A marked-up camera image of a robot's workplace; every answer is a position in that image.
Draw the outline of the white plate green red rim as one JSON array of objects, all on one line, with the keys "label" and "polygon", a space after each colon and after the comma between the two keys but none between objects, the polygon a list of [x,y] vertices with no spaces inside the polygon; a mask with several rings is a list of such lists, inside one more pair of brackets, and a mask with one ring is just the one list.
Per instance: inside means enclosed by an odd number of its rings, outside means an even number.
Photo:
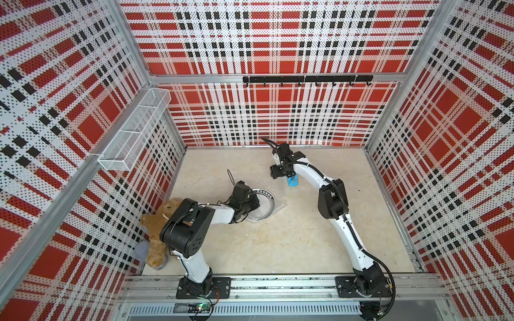
[{"label": "white plate green red rim", "polygon": [[264,189],[253,189],[250,199],[258,203],[258,207],[248,214],[247,220],[250,222],[264,221],[275,212],[276,201],[271,192]]}]

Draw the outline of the clear bubble wrap sheet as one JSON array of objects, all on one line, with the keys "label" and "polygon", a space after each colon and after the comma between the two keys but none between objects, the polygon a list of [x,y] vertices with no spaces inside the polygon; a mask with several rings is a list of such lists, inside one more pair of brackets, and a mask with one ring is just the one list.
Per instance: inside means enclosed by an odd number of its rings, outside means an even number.
[{"label": "clear bubble wrap sheet", "polygon": [[246,218],[252,223],[265,221],[287,206],[284,187],[253,189],[251,196],[255,196],[259,202],[259,207],[251,211]]}]

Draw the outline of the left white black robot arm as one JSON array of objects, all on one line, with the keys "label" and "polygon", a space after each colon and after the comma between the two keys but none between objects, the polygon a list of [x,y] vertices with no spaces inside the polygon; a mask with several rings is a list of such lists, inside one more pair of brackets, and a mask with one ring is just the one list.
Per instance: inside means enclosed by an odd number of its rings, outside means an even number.
[{"label": "left white black robot arm", "polygon": [[239,181],[225,202],[199,203],[186,198],[179,204],[159,234],[185,270],[181,288],[194,297],[207,298],[215,290],[213,271],[205,261],[202,245],[211,226],[244,221],[260,207],[255,190]]}]

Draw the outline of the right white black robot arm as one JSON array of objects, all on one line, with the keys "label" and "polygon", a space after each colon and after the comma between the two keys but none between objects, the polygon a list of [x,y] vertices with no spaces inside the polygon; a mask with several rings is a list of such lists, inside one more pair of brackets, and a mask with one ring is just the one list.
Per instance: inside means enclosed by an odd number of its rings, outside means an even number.
[{"label": "right white black robot arm", "polygon": [[325,175],[302,152],[292,151],[289,144],[262,140],[272,149],[273,179],[299,175],[318,191],[318,211],[335,228],[352,263],[354,277],[347,291],[364,298],[395,299],[392,273],[384,262],[369,253],[353,224],[344,182]]}]

